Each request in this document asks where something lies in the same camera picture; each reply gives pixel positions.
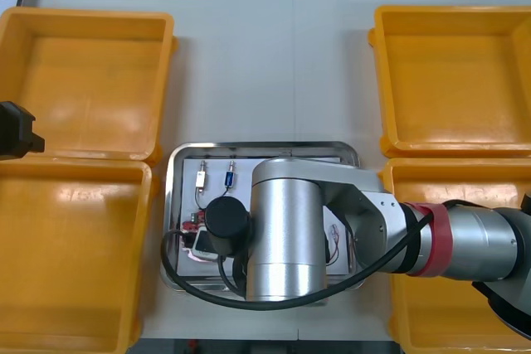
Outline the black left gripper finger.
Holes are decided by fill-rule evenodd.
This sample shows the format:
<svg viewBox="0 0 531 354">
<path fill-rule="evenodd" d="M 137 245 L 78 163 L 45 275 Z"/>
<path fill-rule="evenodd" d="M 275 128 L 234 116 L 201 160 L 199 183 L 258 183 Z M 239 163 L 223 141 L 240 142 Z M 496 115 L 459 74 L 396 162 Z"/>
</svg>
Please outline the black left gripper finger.
<svg viewBox="0 0 531 354">
<path fill-rule="evenodd" d="M 38 134 L 29 132 L 25 137 L 26 153 L 43 153 L 45 151 L 45 139 Z"/>
</svg>

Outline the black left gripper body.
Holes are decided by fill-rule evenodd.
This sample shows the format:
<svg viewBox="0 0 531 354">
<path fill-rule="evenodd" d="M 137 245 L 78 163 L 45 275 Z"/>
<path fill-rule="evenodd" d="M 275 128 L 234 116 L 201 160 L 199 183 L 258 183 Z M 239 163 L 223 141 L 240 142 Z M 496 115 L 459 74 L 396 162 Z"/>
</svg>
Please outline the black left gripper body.
<svg viewBox="0 0 531 354">
<path fill-rule="evenodd" d="M 33 148 L 35 117 L 11 101 L 1 102 L 1 159 L 22 158 Z"/>
</svg>

